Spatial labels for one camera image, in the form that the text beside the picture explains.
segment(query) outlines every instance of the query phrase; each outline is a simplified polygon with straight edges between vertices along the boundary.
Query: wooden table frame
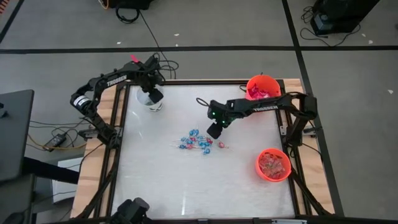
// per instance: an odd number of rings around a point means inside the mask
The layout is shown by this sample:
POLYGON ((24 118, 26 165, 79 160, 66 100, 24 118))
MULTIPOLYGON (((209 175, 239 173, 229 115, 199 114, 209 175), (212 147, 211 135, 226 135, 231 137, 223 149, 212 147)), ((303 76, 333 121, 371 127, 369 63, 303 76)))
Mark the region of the wooden table frame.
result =
MULTIPOLYGON (((247 79, 240 80, 168 80, 166 85, 243 85, 247 79)), ((299 79, 283 79, 278 80, 282 92, 299 91, 303 92, 303 88, 299 79)), ((131 84, 124 83, 114 86, 104 91, 101 103, 98 106, 98 114, 109 124, 115 126, 124 126, 126 117, 127 102, 129 96, 129 89, 131 84)), ((275 111, 278 123, 281 126, 290 126, 294 117, 290 113, 282 110, 275 111)), ((304 136, 303 142, 309 146, 318 149, 319 141, 324 141, 325 137, 323 132, 317 131, 317 138, 304 136)), ((87 142, 85 154, 91 152, 94 148, 101 143, 97 139, 90 139, 87 142)), ((337 189, 330 190, 330 186, 335 188, 336 183, 333 176, 331 167, 328 169, 331 172, 325 175, 325 159, 329 159, 327 151, 322 152, 322 162, 320 155, 308 148, 307 146, 300 146, 297 149, 290 149, 294 151, 295 157, 291 157, 293 167, 297 170, 299 176, 305 181, 307 187, 315 198, 323 205, 323 207, 331 213, 338 215, 342 214, 340 198, 337 195, 331 196, 330 192, 337 192, 337 189)), ((90 154, 82 164, 78 188, 76 191, 75 200, 71 212, 71 217, 80 214, 85 206, 90 202, 95 192, 97 191, 100 183, 104 181, 106 174, 109 172, 113 162, 119 162, 119 152, 114 149, 106 149, 105 146, 97 148, 97 150, 90 154)), ((91 214, 94 217, 102 217, 111 214, 111 206, 113 202, 113 193, 116 185, 116 178, 108 185, 105 193, 103 194, 102 201, 96 206, 96 209, 91 214)), ((300 192, 297 184, 289 178, 290 191, 294 203, 295 214, 310 215, 316 214, 309 202, 300 192)))

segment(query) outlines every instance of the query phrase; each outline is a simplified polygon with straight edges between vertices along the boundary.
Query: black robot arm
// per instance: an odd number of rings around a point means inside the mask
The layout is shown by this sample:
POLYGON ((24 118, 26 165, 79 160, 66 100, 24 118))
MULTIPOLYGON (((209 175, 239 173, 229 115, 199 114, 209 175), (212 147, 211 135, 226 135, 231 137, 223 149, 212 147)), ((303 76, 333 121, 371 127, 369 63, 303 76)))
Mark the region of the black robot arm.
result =
MULTIPOLYGON (((227 128, 235 119, 245 118, 252 113, 277 109, 289 111, 296 117, 295 124, 293 125, 296 127, 295 129, 301 127, 304 129, 306 123, 309 120, 315 119, 318 114, 317 99, 313 96, 298 92, 286 93, 280 97, 261 100, 228 100, 226 104, 211 100, 207 111, 207 117, 215 119, 215 123, 207 129, 207 133, 211 137, 217 139, 221 135, 223 128, 227 128), (299 108, 293 105, 292 100, 294 99, 299 100, 299 108)), ((293 131, 289 134, 288 130, 289 141, 295 141, 294 143, 296 143, 297 140, 295 138, 301 136, 294 137, 295 135, 296 133, 293 131)))
POLYGON ((111 73, 101 74, 100 77, 89 80, 86 85, 72 94, 70 104, 91 121, 96 128, 97 138, 102 143, 110 148, 117 148, 120 144, 117 131, 105 123, 97 113, 102 92, 111 86, 130 80, 139 85, 143 92, 148 92, 149 98, 156 103, 163 98, 163 94, 155 88, 155 85, 161 85, 165 81, 159 69, 159 59, 155 55, 145 63, 129 62, 119 70, 114 69, 111 73), (92 99, 85 95, 88 91, 93 92, 92 99))

